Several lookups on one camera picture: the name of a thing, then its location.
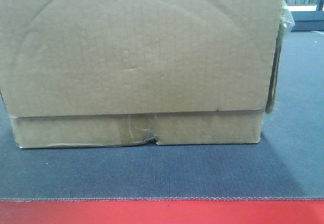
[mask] box flap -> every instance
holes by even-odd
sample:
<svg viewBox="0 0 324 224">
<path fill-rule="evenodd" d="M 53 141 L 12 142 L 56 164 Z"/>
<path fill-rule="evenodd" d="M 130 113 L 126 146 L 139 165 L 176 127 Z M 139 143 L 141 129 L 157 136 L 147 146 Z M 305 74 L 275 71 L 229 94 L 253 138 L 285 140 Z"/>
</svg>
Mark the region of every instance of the box flap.
<svg viewBox="0 0 324 224">
<path fill-rule="evenodd" d="M 281 0 L 3 0 L 12 117 L 264 109 Z"/>
</svg>

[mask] cardboard surface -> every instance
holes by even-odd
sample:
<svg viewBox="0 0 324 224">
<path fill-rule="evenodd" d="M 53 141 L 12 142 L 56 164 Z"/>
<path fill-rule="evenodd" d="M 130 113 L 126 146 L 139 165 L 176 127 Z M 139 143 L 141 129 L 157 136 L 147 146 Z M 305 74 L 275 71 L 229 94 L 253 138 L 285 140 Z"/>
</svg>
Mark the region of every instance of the cardboard surface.
<svg viewBox="0 0 324 224">
<path fill-rule="evenodd" d="M 256 143 L 263 111 L 11 119 L 21 148 Z"/>
<path fill-rule="evenodd" d="M 13 122 L 266 106 L 282 0 L 0 1 Z"/>
</svg>

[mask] gray carpet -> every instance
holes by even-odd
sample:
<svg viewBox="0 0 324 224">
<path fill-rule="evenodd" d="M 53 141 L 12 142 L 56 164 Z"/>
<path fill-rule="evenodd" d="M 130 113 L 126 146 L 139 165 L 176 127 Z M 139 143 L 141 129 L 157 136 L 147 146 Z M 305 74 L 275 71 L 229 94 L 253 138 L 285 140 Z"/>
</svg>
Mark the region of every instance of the gray carpet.
<svg viewBox="0 0 324 224">
<path fill-rule="evenodd" d="M 0 199 L 324 198 L 324 34 L 283 46 L 256 145 L 21 150 L 0 103 Z"/>
</svg>

